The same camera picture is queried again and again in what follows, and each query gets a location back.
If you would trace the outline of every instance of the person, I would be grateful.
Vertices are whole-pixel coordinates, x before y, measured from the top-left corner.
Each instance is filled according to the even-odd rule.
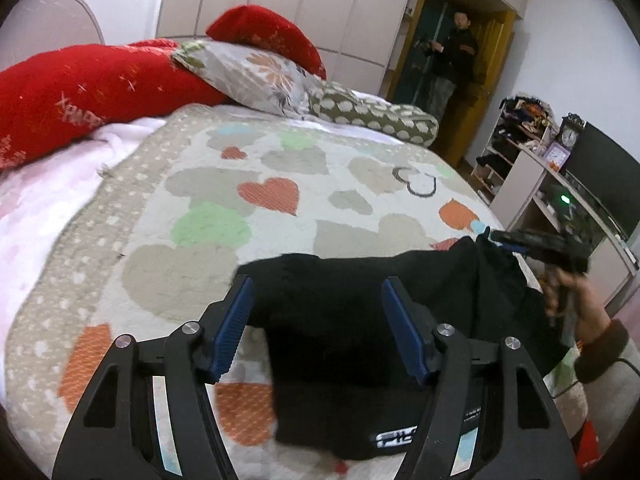
[[[598,437],[602,455],[588,472],[588,480],[635,479],[640,442],[640,354],[627,330],[611,320],[591,282],[562,270],[552,274],[544,287],[547,315],[558,309],[558,285],[577,293],[576,337],[582,341],[575,362],[577,379],[583,384],[589,420]]]
[[[464,12],[454,15],[456,28],[453,29],[444,44],[437,41],[420,41],[420,46],[433,60],[433,77],[429,85],[426,112],[442,120],[447,103],[460,84],[473,79],[473,66],[478,42],[469,27],[471,20]]]

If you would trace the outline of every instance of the television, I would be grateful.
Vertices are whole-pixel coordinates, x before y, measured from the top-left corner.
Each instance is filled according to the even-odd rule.
[[[571,177],[578,180],[617,224],[621,236],[629,239],[640,222],[640,163],[637,160],[587,123],[562,167],[562,174],[569,181]],[[583,193],[580,195],[591,202]]]

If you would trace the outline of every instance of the person's leg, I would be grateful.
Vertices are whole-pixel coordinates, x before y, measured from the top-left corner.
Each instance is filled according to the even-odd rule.
[[[434,77],[431,79],[425,111],[435,117],[438,124],[442,121],[444,111],[447,109],[447,103],[455,90],[456,84],[446,78]]]

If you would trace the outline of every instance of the red blanket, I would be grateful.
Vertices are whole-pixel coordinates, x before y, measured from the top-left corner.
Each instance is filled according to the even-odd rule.
[[[252,44],[326,77],[312,43],[292,23],[258,6],[228,10],[207,33]],[[76,45],[37,54],[0,73],[0,170],[68,145],[102,124],[164,116],[226,96],[171,60],[178,43]]]

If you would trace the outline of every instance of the doorway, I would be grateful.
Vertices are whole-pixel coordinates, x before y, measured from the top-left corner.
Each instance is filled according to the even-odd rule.
[[[453,15],[462,10],[471,19],[478,41],[473,81],[460,85],[449,100],[438,137],[430,149],[456,168],[484,118],[508,54],[516,14],[512,10],[478,12],[457,0],[418,0],[394,78],[386,96],[396,104],[424,108],[432,77],[432,58],[417,47],[419,41],[444,43],[454,28]]]

